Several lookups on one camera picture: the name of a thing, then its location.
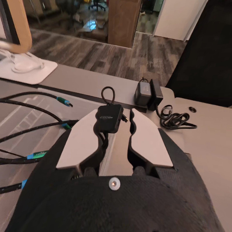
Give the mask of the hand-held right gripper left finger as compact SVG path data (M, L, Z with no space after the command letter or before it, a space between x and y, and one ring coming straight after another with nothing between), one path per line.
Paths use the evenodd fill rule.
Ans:
M86 168L93 168L97 175L107 149L107 133L100 132L97 109L80 119L71 129L56 169L74 168L80 176Z

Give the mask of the clear plastic storage bin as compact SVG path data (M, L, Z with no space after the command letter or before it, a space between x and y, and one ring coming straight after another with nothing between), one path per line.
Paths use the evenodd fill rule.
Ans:
M2 104L19 106L0 122L0 148L21 155L20 158L0 157L0 202L7 205L41 202L58 191L70 192L79 178L110 176L109 162L117 134L107 133L107 149L100 164L99 175L93 168L86 168L80 176L76 169L56 169L62 150L72 127L91 111L106 105L80 97L61 94L71 103L65 106L40 89L26 102L1 99Z

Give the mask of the dark grey power adapter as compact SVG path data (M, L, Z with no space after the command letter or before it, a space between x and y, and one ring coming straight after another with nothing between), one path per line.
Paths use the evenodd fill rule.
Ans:
M138 106L147 106L151 96L150 84L147 79L142 77L135 91L134 102Z

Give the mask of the black desk outlet box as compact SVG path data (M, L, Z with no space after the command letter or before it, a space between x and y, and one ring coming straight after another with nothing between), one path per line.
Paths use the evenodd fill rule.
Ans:
M147 103L147 108L149 111L156 111L159 104L163 100L163 94L158 80L151 79L149 84L151 90L151 98Z

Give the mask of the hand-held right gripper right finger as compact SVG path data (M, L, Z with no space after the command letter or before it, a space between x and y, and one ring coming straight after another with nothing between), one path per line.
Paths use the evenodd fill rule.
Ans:
M157 125L135 108L130 110L129 120L127 158L133 170L143 167L145 172L153 172L155 167L173 168Z

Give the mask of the black HDMI hub adapter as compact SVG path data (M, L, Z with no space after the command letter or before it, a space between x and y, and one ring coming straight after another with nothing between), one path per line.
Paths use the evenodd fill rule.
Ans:
M106 89L112 90L112 100L109 102L103 95ZM115 90L106 86L101 91L101 97L106 105L100 106L97 110L97 119L99 120L101 133L117 133L121 121L128 122L127 117L123 114L123 107L121 104L115 104Z

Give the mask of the white stand base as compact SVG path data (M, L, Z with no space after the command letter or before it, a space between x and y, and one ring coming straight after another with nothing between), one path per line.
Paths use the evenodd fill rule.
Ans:
M27 52L13 54L0 50L0 77L6 80L35 85L43 82L58 64L40 59Z

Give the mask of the wooden cabinet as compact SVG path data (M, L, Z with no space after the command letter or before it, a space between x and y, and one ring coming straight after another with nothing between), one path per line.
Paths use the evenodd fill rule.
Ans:
M141 0L109 0L109 44L132 48L141 4Z

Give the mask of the black mesh panel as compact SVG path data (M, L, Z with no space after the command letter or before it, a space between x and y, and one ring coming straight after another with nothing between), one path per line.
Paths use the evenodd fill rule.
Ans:
M232 105L232 1L209 0L166 88L177 98Z

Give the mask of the black office chair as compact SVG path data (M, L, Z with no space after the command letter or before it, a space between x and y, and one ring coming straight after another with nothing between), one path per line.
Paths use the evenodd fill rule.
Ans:
M102 5L103 3L105 4L105 2L103 2L102 0L91 0L91 3L88 6L88 10L94 10L96 12L98 12L99 10L102 10L104 12L106 12L106 7L107 5Z

